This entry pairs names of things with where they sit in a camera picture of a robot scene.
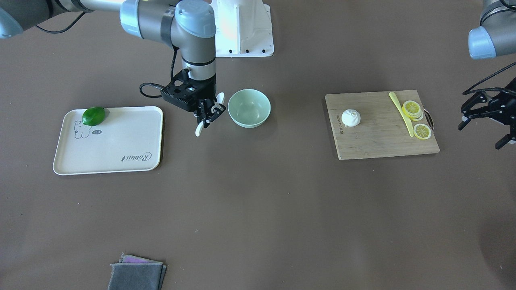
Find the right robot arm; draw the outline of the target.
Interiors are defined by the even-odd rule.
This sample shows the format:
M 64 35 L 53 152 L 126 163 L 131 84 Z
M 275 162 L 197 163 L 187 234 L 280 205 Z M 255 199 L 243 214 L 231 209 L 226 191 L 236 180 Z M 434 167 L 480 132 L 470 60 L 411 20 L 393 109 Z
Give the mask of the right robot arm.
M 216 25 L 212 6 L 203 0 L 2 0 L 1 38 L 20 35 L 66 12 L 80 16 L 114 11 L 121 26 L 138 38 L 159 42 L 182 55 L 182 70 L 171 72 L 166 86 L 143 83 L 160 91 L 159 98 L 207 128 L 226 110 L 216 88 Z

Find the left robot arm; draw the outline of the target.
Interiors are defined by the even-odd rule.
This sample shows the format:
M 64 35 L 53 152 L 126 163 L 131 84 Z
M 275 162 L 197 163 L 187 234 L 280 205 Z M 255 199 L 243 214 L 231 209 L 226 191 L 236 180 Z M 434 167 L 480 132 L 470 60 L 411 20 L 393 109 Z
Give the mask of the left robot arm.
M 468 35 L 468 49 L 474 60 L 483 60 L 514 54 L 516 51 L 516 13 L 514 0 L 484 0 L 479 27 Z M 497 74 L 515 66 L 509 64 L 472 85 L 462 94 L 472 94 L 461 106 L 463 114 L 458 130 L 463 130 L 476 118 L 489 118 L 509 126 L 509 133 L 496 144 L 501 149 L 514 144 L 516 137 L 516 93 L 515 79 L 504 87 L 477 89 L 476 87 Z

